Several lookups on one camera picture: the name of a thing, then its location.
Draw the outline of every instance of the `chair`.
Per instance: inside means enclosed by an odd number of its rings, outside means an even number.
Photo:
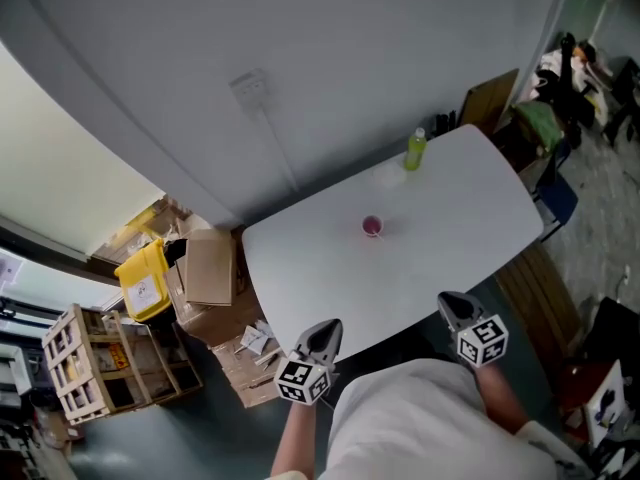
[[[542,201],[553,214],[551,224],[557,225],[549,231],[541,242],[549,239],[556,231],[564,226],[578,205],[578,196],[571,186],[558,172],[560,166],[567,160],[571,153],[571,146],[566,139],[560,141],[553,151],[553,155],[547,164],[542,176],[536,183],[533,191],[533,202]]]

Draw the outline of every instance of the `person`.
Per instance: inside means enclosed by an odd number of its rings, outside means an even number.
[[[315,423],[315,406],[292,405],[272,479],[313,479]],[[495,363],[472,373],[415,359],[346,386],[320,480],[593,477],[566,444],[529,420]]]

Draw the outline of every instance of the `red cup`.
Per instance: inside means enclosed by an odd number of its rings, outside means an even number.
[[[370,237],[380,236],[383,227],[382,219],[375,215],[368,215],[362,221],[362,231],[364,231],[365,235]]]

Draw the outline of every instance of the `yellow container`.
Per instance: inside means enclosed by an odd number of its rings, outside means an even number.
[[[129,316],[136,322],[144,322],[171,305],[163,277],[169,265],[162,245],[162,239],[151,242],[115,270]]]

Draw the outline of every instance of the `chair leg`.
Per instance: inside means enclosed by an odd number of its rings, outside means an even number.
[[[551,231],[549,231],[549,232],[548,232],[548,233],[547,233],[547,234],[546,234],[546,235],[545,235],[545,236],[544,236],[540,241],[541,241],[541,242],[546,242],[546,241],[547,241],[549,238],[551,238],[551,237],[556,233],[556,231],[558,231],[561,227],[562,227],[562,224],[560,224],[560,223],[558,222],[558,225],[557,225],[555,228],[553,228]]]

